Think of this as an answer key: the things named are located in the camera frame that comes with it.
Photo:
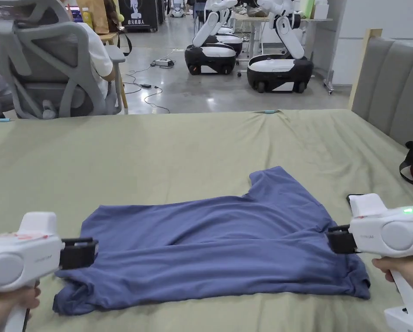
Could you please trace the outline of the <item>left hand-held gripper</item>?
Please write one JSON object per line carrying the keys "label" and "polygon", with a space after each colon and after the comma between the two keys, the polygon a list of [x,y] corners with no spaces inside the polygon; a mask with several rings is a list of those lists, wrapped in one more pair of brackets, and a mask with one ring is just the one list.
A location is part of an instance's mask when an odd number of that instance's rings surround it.
{"label": "left hand-held gripper", "polygon": [[90,267],[99,242],[92,238],[62,238],[53,212],[26,213],[19,229],[0,233],[0,294],[36,289],[38,281],[59,270]]}

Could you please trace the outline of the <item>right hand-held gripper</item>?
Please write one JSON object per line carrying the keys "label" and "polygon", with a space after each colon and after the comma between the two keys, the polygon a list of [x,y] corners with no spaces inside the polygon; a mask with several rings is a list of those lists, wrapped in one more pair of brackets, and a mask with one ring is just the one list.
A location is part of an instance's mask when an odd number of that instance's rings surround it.
{"label": "right hand-held gripper", "polygon": [[[376,193],[350,195],[348,203],[350,224],[332,227],[327,233],[334,253],[413,256],[413,206],[389,209]],[[399,272],[391,274],[403,306],[385,310],[387,324],[395,332],[413,332],[413,288]]]}

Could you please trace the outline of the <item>person's right hand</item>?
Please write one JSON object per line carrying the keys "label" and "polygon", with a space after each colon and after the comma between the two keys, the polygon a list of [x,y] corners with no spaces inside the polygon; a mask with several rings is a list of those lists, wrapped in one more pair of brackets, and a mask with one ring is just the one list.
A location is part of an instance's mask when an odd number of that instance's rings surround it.
{"label": "person's right hand", "polygon": [[391,271],[396,271],[413,288],[413,257],[373,259],[372,264],[385,274],[389,282],[394,282]]}

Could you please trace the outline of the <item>person's left hand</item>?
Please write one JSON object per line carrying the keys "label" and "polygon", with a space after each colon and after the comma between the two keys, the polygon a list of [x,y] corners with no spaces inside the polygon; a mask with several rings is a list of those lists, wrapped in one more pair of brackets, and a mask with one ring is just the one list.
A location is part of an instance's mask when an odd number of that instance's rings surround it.
{"label": "person's left hand", "polygon": [[21,306],[33,310],[40,305],[38,299],[41,293],[39,284],[40,281],[37,280],[33,287],[23,287],[12,292],[0,293],[0,327],[14,307]]}

